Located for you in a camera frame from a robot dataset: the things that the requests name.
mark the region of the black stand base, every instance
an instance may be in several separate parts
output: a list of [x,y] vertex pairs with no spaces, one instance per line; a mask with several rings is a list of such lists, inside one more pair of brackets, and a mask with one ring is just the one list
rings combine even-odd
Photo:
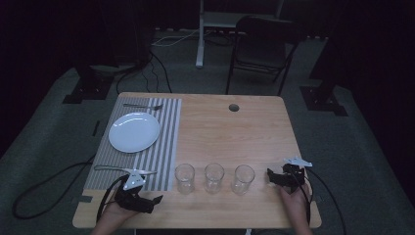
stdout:
[[339,105],[333,93],[326,101],[322,102],[316,98],[318,87],[301,86],[300,91],[302,98],[310,111],[333,112],[336,116],[348,117],[345,107]]
[[113,80],[113,76],[97,78],[97,82],[94,82],[96,84],[91,85],[81,78],[72,93],[65,97],[63,104],[80,104],[82,100],[105,100]]

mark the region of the black cable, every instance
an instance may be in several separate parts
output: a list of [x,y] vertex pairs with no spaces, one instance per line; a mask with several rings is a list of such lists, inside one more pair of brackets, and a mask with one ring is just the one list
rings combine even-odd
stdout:
[[314,173],[314,171],[312,171],[310,168],[307,168],[307,170],[310,171],[318,180],[320,180],[320,182],[326,188],[327,192],[330,194],[330,197],[332,198],[333,203],[335,204],[335,207],[336,207],[336,209],[337,209],[337,211],[339,213],[340,220],[342,221],[343,234],[346,235],[346,224],[345,224],[345,220],[343,218],[343,214],[342,214],[342,212],[341,212],[341,210],[339,208],[339,205],[338,205],[338,203],[336,201],[335,196],[332,194],[332,192],[330,191],[329,187],[326,185],[326,183],[323,181],[323,179],[320,178],[320,176],[318,176],[316,173]]
[[115,86],[115,90],[116,90],[116,94],[118,94],[119,95],[119,90],[118,90],[118,87],[119,87],[119,84],[121,83],[121,81],[123,80],[123,79],[125,79],[129,74],[131,74],[132,72],[134,72],[136,70],[136,68],[134,68],[134,70],[128,70],[117,82],[116,82],[116,86]]
[[308,204],[311,204],[311,201],[308,201],[307,194],[305,193],[304,189],[302,188],[302,186],[301,186],[301,184],[300,184],[299,180],[298,180],[298,179],[296,178],[296,176],[294,175],[293,170],[292,170],[290,167],[289,167],[289,170],[290,170],[290,174],[291,174],[291,176],[294,178],[294,180],[295,180],[295,181],[296,181],[296,183],[298,184],[299,188],[301,189],[302,193],[304,194],[305,201],[306,201]]
[[[91,158],[88,159],[88,161],[86,163],[78,163],[78,164],[73,164],[70,165],[68,167],[66,167],[65,169],[62,169],[61,171],[55,173],[54,175],[50,176],[49,178],[41,181],[40,183],[37,183],[31,187],[29,187],[28,189],[26,189],[24,192],[22,192],[20,195],[18,195],[18,197],[15,199],[15,201],[13,202],[13,206],[12,206],[12,213],[13,216],[15,218],[19,218],[19,219],[32,219],[32,218],[36,218],[46,212],[49,212],[51,209],[53,209],[61,200],[62,198],[65,196],[65,194],[68,192],[68,190],[70,189],[70,187],[73,185],[73,183],[75,182],[75,180],[79,177],[80,173],[88,166],[88,165],[92,165],[91,161],[95,158],[95,155],[93,155]],[[64,193],[58,198],[58,200],[53,203],[49,208],[47,208],[45,211],[41,211],[39,213],[36,214],[32,214],[32,215],[21,215],[18,213],[18,206],[20,201],[30,192],[36,190],[38,187],[40,187],[42,184],[47,183],[48,181],[54,179],[55,177],[57,177],[59,174],[67,171],[70,168],[79,166],[79,165],[83,165],[83,167],[79,170],[79,172],[76,174],[76,176],[73,178],[72,182],[69,184],[69,186],[67,187],[67,189],[65,189]]]
[[[224,38],[224,39],[226,39],[226,43],[219,43],[219,42],[215,42],[213,40],[210,40],[210,38],[214,38],[214,37]],[[177,41],[177,38],[154,38],[153,43],[159,42],[160,40],[163,40],[163,41]],[[181,39],[181,40],[182,41],[184,41],[184,40],[199,40],[199,36],[187,36],[185,39]],[[220,46],[220,47],[228,47],[228,46],[233,45],[233,40],[231,39],[230,36],[227,36],[224,33],[217,32],[217,31],[215,33],[208,33],[207,35],[205,35],[204,41],[205,41],[206,44],[212,44],[212,45]]]
[[156,91],[157,91],[157,93],[160,93],[160,91],[159,91],[159,77],[155,73],[155,66],[153,65],[152,62],[150,62],[150,65],[152,65],[152,74],[156,77],[156,82],[157,82]]
[[150,93],[150,89],[149,89],[149,79],[147,78],[147,76],[144,74],[144,72],[141,70],[141,74],[143,75],[144,79],[146,80],[146,90],[147,92]]
[[104,210],[104,206],[105,205],[107,205],[107,204],[109,204],[109,203],[114,203],[115,201],[113,201],[113,202],[108,202],[108,203],[106,203],[106,201],[107,201],[107,198],[108,198],[108,196],[110,195],[110,192],[111,192],[111,190],[114,188],[114,186],[119,182],[119,181],[122,181],[122,180],[125,180],[126,181],[126,179],[128,178],[128,174],[125,174],[125,175],[123,175],[123,176],[121,176],[120,178],[118,178],[118,179],[116,179],[111,185],[110,185],[110,187],[107,189],[107,191],[105,192],[105,194],[104,194],[104,197],[103,197],[103,199],[102,199],[102,201],[101,201],[101,204],[100,204],[100,207],[98,207],[98,211],[97,211],[97,222],[98,222],[98,220],[100,220],[100,218],[101,218],[101,215],[102,215],[102,213],[103,213],[103,210]]
[[164,74],[165,74],[165,80],[167,81],[168,90],[170,91],[170,93],[173,93],[171,91],[170,82],[168,81],[168,76],[167,76],[167,70],[165,69],[164,64],[161,62],[161,60],[152,51],[150,51],[150,53],[156,58],[156,60],[159,61],[160,65],[162,66],[162,69],[164,70]]
[[307,177],[304,177],[304,178],[308,181],[308,183],[310,185],[311,192],[312,192],[312,194],[310,194],[310,203],[311,203],[313,195],[314,195],[314,188],[312,187],[312,184],[311,184],[310,180]]
[[108,76],[117,76],[117,75],[121,75],[124,74],[126,72],[132,72],[132,71],[136,71],[137,70],[137,66],[133,66],[133,67],[129,67],[129,68],[125,68],[122,70],[116,70],[116,71],[105,71],[105,70],[97,70],[95,68],[91,67],[91,70],[94,71],[94,73],[97,76],[103,76],[103,77],[108,77]]

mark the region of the table leg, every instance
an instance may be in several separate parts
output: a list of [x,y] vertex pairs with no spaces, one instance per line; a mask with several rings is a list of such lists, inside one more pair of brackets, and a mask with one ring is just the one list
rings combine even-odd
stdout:
[[275,18],[280,19],[281,17],[281,10],[283,9],[284,0],[278,0],[277,3],[277,10],[275,11]]
[[204,0],[201,0],[201,11],[199,14],[199,45],[198,55],[196,57],[196,68],[201,69],[204,66],[204,52],[205,52],[205,40],[204,40]]

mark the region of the fork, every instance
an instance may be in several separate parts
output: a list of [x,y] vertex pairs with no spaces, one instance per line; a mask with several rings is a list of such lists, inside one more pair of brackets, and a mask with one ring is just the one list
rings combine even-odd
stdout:
[[162,108],[162,104],[157,105],[157,106],[143,106],[143,105],[134,105],[134,104],[123,104],[123,106],[124,107],[131,107],[131,108],[150,109],[150,110],[154,110],[154,111],[157,111],[157,110]]

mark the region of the gray carpet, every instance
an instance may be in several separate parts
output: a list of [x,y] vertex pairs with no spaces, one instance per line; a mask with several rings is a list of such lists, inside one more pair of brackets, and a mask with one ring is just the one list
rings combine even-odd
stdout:
[[[165,32],[158,33],[158,36],[184,33],[188,32]],[[209,39],[226,43],[224,38]],[[414,234],[415,211],[394,178],[350,93],[340,87],[334,91],[339,102],[345,106],[348,117],[308,111],[305,106],[300,86],[319,84],[318,80],[308,77],[323,46],[324,41],[320,40],[307,40],[301,44],[282,93],[301,155],[313,162],[313,171],[336,197],[348,234]],[[205,66],[201,70],[195,68],[196,40],[154,47],[152,50],[167,70],[173,93],[224,93],[231,47],[207,43]],[[152,63],[154,68],[148,65],[142,73],[134,73],[122,80],[119,91],[168,92],[161,65],[157,60],[152,60]],[[71,224],[88,168],[51,211],[34,219],[20,220],[13,218],[11,210],[13,201],[23,190],[60,169],[87,161],[98,149],[116,99],[116,80],[106,100],[84,100],[79,105],[62,104],[77,80],[75,70],[69,70],[57,79],[30,122],[1,159],[0,234],[90,233],[90,229],[77,229]],[[278,86],[271,80],[272,77],[267,75],[236,70],[230,94],[274,95]],[[101,124],[94,135],[97,121]],[[67,188],[79,169],[71,169],[31,193],[22,201],[19,212],[33,214],[47,209]],[[310,181],[323,220],[322,226],[313,230],[314,234],[343,234],[329,193],[314,176],[310,175]],[[193,232],[245,234],[243,230]],[[292,234],[291,230],[256,232],[266,235]],[[133,231],[119,230],[116,234],[132,235]],[[138,231],[138,234],[160,234],[160,231]]]

